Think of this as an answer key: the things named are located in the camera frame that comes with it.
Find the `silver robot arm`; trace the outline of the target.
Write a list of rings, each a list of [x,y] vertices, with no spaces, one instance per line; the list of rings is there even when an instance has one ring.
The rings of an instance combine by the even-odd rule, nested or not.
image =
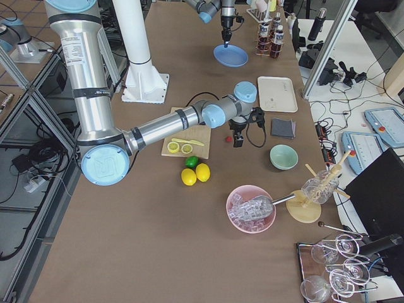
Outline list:
[[[211,0],[197,1],[185,0],[185,3],[194,9],[199,18],[204,23],[209,23],[212,18],[220,12],[220,22],[222,26],[223,46],[227,48],[232,37],[232,26],[236,18],[235,1],[231,0]]]
[[[113,5],[129,61],[124,100],[161,104],[169,76],[152,64],[141,4],[114,1]],[[242,81],[220,100],[197,102],[129,131],[117,128],[98,44],[102,22],[97,2],[46,1],[45,8],[50,27],[61,39],[81,124],[81,170],[90,182],[113,185],[129,172],[134,152],[198,124],[217,128],[251,113],[257,89]]]

